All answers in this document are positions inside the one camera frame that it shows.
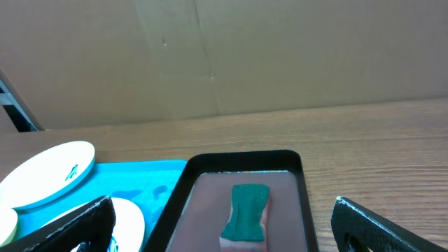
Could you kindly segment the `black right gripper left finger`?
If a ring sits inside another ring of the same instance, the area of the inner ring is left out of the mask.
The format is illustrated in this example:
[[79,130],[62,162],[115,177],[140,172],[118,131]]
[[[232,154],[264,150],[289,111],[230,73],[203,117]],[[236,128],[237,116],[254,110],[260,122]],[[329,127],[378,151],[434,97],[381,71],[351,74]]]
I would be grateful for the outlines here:
[[109,196],[101,196],[42,228],[1,247],[1,252],[59,252],[108,250],[116,224]]

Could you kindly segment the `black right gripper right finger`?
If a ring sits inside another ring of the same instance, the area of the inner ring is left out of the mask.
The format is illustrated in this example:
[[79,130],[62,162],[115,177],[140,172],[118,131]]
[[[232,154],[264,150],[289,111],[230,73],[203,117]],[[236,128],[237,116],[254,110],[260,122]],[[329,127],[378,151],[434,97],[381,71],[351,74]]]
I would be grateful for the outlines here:
[[447,252],[342,196],[335,200],[330,223],[339,251]]

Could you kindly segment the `green orange sponge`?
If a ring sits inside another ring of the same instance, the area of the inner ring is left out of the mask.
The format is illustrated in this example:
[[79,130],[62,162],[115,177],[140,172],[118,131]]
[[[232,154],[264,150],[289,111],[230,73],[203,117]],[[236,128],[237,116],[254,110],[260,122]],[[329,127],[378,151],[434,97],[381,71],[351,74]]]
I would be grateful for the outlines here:
[[270,187],[237,184],[232,187],[230,217],[219,237],[222,252],[267,252]]

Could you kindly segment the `white pink plate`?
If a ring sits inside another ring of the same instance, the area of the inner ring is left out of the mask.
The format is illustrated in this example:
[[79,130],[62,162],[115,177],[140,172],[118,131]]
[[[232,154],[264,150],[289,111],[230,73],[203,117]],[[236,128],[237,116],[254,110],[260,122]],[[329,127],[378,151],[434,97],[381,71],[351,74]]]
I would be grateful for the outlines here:
[[128,199],[112,197],[115,226],[107,252],[140,252],[145,222],[140,208]]

